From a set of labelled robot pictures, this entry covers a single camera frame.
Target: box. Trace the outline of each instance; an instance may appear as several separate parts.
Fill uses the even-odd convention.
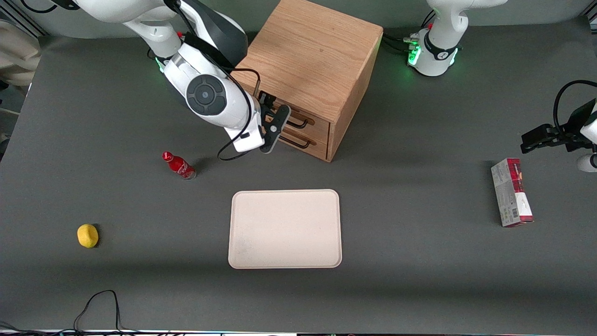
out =
[[[491,168],[500,207],[501,226],[517,227],[533,222],[533,213],[522,186],[521,161],[507,158]]]
[[[280,140],[331,162],[369,79],[383,28],[306,0],[281,0],[237,68],[293,110]],[[256,78],[233,72],[247,92]]]

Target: drawer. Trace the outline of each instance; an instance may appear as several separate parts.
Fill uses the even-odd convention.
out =
[[[286,127],[284,127],[284,130],[282,131],[279,141],[321,160],[326,160],[327,158],[327,141],[323,142],[316,139],[310,139],[309,137],[301,135],[292,129],[287,129]]]
[[[279,106],[280,103],[276,101],[274,108],[278,109]],[[292,109],[292,114],[284,129],[295,131],[318,142],[328,142],[328,135],[330,133],[329,122],[312,114],[305,113],[296,107],[290,106],[290,108]]]

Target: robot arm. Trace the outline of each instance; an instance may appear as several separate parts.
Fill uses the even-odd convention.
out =
[[[284,106],[274,114],[271,104],[258,102],[229,75],[248,48],[245,32],[231,18],[198,0],[72,1],[97,20],[122,23],[141,36],[184,104],[226,130],[231,138],[226,146],[233,143],[238,152],[271,152],[291,111]],[[167,22],[177,14],[189,28],[184,41]],[[273,120],[266,121],[266,115]],[[267,126],[265,134],[262,125]]]
[[[423,28],[410,36],[414,41],[408,65],[425,76],[442,75],[454,63],[458,43],[469,27],[464,11],[473,8],[490,8],[508,0],[427,0],[436,13],[433,28]]]

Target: wooden box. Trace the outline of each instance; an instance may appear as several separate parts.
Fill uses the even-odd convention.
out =
[[[369,85],[383,29],[306,0],[281,0],[237,68],[293,113],[281,141],[331,162]],[[234,72],[253,92],[255,75]]]

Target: green led light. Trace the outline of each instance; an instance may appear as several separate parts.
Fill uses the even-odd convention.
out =
[[[454,61],[456,60],[456,54],[458,53],[458,48],[456,48],[456,50],[454,50],[454,55],[452,56],[452,60],[450,61],[450,65],[454,64]]]
[[[158,66],[159,66],[159,71],[160,71],[161,73],[164,73],[164,69],[162,68],[162,62],[158,61],[158,58],[157,58],[157,57],[155,58],[155,62],[156,62],[156,63],[158,64]]]
[[[408,55],[408,63],[410,63],[410,65],[417,64],[419,55],[421,55],[421,47],[417,46],[415,49],[411,50],[410,55]]]

